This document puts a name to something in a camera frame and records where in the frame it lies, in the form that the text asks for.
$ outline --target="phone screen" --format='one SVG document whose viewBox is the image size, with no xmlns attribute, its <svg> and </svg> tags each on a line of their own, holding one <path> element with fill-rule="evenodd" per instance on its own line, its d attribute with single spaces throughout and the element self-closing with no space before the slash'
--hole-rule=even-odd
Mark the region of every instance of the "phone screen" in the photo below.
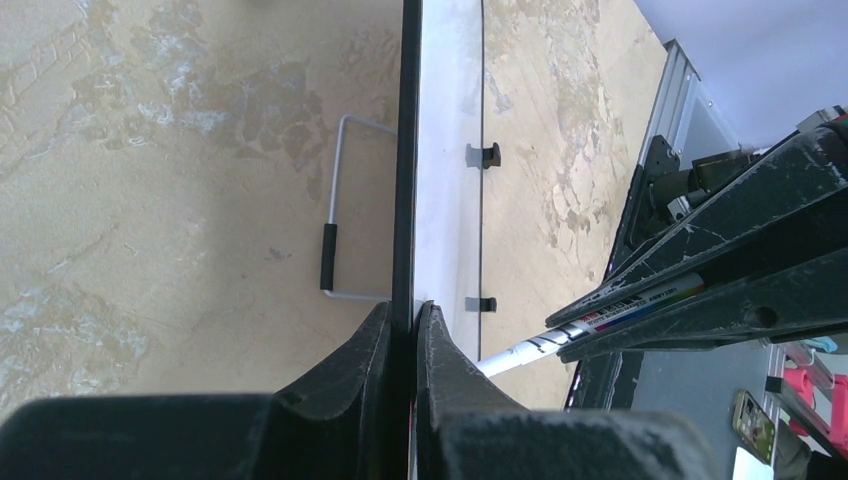
<svg viewBox="0 0 848 480">
<path fill-rule="evenodd" d="M 754 450 L 752 453 L 763 462 L 770 464 L 774 449 L 774 423 L 746 391 L 739 392 L 735 412 L 733 429 Z"/>
</svg>

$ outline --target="white marker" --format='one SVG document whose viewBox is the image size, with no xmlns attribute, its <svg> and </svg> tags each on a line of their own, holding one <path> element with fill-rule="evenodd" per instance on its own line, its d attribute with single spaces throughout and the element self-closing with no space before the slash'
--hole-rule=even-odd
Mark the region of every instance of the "white marker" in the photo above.
<svg viewBox="0 0 848 480">
<path fill-rule="evenodd" d="M 704 281 L 695 273 L 658 285 L 638 295 L 618 301 L 597 312 L 566 323 L 533 338 L 524 340 L 505 352 L 493 355 L 477 364 L 491 378 L 521 365 L 547 357 L 573 342 L 621 322 L 641 317 L 666 305 L 679 302 L 704 289 Z"/>
</svg>

